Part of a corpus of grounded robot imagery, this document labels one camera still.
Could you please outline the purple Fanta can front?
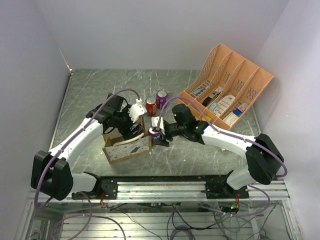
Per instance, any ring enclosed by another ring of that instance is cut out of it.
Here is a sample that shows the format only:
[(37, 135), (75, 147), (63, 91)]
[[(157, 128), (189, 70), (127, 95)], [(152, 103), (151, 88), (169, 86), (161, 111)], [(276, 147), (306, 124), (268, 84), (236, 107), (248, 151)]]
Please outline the purple Fanta can front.
[(150, 126), (148, 128), (148, 135), (151, 136), (151, 141), (153, 145), (160, 145), (161, 143), (161, 134), (156, 130), (155, 127)]

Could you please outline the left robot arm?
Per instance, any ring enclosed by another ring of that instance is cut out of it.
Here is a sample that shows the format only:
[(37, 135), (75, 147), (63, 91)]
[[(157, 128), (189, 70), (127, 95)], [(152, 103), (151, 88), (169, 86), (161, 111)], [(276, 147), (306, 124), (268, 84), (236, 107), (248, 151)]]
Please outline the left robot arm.
[(125, 140), (137, 136), (136, 122), (146, 112), (140, 98), (123, 107), (125, 98), (109, 94), (106, 101), (90, 110), (77, 129), (48, 152), (40, 150), (33, 159), (30, 185), (61, 201), (70, 193), (85, 192), (96, 199), (102, 193), (102, 178), (93, 173), (72, 174), (71, 168), (80, 154), (109, 128), (118, 130)]

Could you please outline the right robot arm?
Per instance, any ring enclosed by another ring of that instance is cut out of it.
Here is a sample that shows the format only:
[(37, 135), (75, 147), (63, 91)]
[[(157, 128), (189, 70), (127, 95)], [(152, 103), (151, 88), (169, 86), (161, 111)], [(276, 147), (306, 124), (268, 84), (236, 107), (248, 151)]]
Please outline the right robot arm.
[(244, 167), (211, 177), (204, 191), (208, 198), (234, 198), (255, 182), (269, 185), (284, 166), (282, 155), (266, 134), (248, 136), (218, 128), (206, 120), (197, 120), (183, 103), (174, 106), (172, 113), (173, 123), (159, 116), (151, 119), (149, 131), (156, 136), (157, 145), (168, 147), (174, 137), (183, 136), (194, 143), (228, 150), (246, 160)]

